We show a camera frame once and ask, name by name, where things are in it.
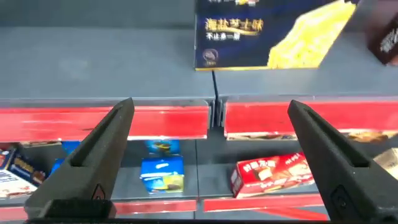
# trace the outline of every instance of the wafer package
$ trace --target wafer package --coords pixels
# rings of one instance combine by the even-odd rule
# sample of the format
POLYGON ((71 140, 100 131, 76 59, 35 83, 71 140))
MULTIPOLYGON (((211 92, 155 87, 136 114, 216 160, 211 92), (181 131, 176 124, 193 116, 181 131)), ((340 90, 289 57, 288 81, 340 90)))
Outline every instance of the wafer package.
POLYGON ((231 176, 236 198, 259 196, 313 183, 311 170, 302 152, 238 162, 231 176))
POLYGON ((195 69, 317 68, 358 0, 197 0, 195 69))

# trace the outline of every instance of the snack box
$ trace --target snack box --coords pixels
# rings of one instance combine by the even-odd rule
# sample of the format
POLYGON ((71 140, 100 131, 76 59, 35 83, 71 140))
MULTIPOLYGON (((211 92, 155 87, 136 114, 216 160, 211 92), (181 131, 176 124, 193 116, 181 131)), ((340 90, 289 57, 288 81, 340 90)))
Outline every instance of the snack box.
POLYGON ((259 196, 313 183, 311 170, 302 152, 238 162, 231 176, 236 198, 259 196))
POLYGON ((181 156, 143 159, 140 179, 150 194, 183 192, 181 156))
POLYGON ((46 173, 28 162, 17 147, 0 150, 0 198, 29 195, 46 177, 46 173))
POLYGON ((179 140, 146 140, 145 145, 150 154, 164 156, 180 154, 179 140))
POLYGON ((398 13, 368 47, 384 65, 398 66, 398 13))
POLYGON ((317 68, 359 0, 197 0, 195 70, 317 68))

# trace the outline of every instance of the store shelf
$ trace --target store shelf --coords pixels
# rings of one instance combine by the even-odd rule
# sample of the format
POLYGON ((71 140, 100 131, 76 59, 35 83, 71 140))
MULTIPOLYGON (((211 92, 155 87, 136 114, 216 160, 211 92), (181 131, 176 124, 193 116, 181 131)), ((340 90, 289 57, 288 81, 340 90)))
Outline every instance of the store shelf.
MULTIPOLYGON (((397 140, 398 137, 393 137, 384 142, 353 143, 366 155, 373 158, 392 147, 398 146, 397 140)), ((222 212, 272 208, 274 209, 273 214, 303 215, 303 218, 305 216, 317 217, 317 214, 302 214, 300 212, 297 214, 296 210, 291 210, 291 208, 300 207, 323 207, 322 199, 315 184, 278 190, 268 194, 268 198, 232 198, 229 179, 238 161, 299 151, 301 149, 297 141, 227 141, 221 129, 210 131, 208 139, 197 140, 199 197, 203 200, 201 204, 203 210, 198 211, 222 212)))
POLYGON ((0 141, 83 139, 127 97, 131 139, 205 138, 215 91, 211 72, 193 71, 193 33, 1 27, 0 141))
POLYGON ((319 69, 216 72, 220 121, 226 134, 292 133, 286 111, 296 99, 339 129, 398 129, 391 120, 398 106, 396 71, 377 61, 364 34, 344 33, 319 69))
MULTIPOLYGON (((196 169, 196 154, 194 141, 180 141, 181 153, 184 159, 184 191, 180 194, 149 195, 139 178, 141 160, 151 157, 143 141, 129 141, 121 163, 111 200, 115 203, 118 215, 130 216, 143 213, 182 213, 192 215, 197 209, 198 178, 196 169)), ((29 159, 42 163, 45 170, 51 169, 54 160, 65 156, 61 145, 30 148, 24 151, 29 159)), ((0 221, 23 220, 26 214, 23 204, 26 197, 0 200, 0 221)))
MULTIPOLYGON (((231 198, 231 173, 238 161, 299 152, 297 141, 226 141, 222 130, 209 133, 207 140, 197 140, 199 197, 206 212, 257 208, 252 198, 231 198)), ((315 184, 277 191, 275 195, 317 194, 315 184)))

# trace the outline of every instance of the food image on package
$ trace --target food image on package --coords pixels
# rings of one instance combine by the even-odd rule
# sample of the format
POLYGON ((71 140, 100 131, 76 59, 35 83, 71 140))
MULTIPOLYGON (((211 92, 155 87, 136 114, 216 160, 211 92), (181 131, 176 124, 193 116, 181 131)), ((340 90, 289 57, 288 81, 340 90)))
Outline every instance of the food image on package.
POLYGON ((358 0, 197 0, 195 69, 317 68, 358 0))

